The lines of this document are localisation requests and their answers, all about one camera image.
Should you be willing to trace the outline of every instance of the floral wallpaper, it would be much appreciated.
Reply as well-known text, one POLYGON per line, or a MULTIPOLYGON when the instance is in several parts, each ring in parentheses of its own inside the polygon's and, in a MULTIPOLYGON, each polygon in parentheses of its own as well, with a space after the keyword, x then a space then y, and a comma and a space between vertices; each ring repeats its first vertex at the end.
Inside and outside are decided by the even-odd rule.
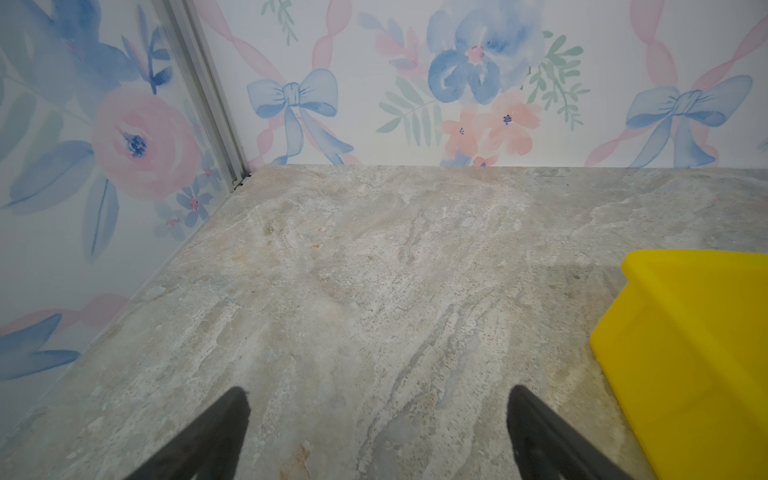
POLYGON ((761 0, 194 4, 253 168, 768 167, 761 0))
POLYGON ((151 5, 0 4, 0 442, 228 189, 151 5))

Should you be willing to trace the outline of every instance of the yellow container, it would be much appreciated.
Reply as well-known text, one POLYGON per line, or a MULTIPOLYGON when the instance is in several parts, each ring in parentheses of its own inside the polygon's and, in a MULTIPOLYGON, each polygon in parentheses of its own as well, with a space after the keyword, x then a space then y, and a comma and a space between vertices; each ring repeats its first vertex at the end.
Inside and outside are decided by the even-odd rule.
POLYGON ((768 478, 768 255, 632 252, 590 344, 656 475, 768 478))

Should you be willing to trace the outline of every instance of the pink flower center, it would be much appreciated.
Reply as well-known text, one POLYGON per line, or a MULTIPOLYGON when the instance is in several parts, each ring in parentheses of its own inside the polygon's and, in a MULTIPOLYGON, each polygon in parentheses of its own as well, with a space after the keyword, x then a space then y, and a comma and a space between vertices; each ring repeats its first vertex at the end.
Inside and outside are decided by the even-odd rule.
POLYGON ((483 47, 472 47, 469 50, 467 50, 467 57, 469 58, 469 63, 473 65, 480 65, 482 63, 482 57, 485 55, 485 49, 483 47))

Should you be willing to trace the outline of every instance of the stone surface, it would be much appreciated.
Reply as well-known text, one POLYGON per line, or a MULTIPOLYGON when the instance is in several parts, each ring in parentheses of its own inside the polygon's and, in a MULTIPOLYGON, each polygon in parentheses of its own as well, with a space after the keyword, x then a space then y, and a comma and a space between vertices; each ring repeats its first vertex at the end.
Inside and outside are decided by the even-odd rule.
POLYGON ((589 334, 631 250, 768 252, 768 171, 265 167, 0 455, 122 478, 230 386, 239 478, 518 478, 524 383, 652 478, 589 334))

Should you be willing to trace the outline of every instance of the gray metal frame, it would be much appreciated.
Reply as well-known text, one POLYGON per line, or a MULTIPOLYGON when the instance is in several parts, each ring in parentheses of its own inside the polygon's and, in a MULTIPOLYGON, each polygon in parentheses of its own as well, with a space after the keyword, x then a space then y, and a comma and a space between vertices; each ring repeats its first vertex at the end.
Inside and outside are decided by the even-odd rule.
POLYGON ((250 173, 242 144, 230 122, 231 114, 223 99, 219 76, 202 34, 202 26, 191 0, 153 0, 164 26, 166 38, 192 92, 217 161, 230 180, 230 191, 250 173))

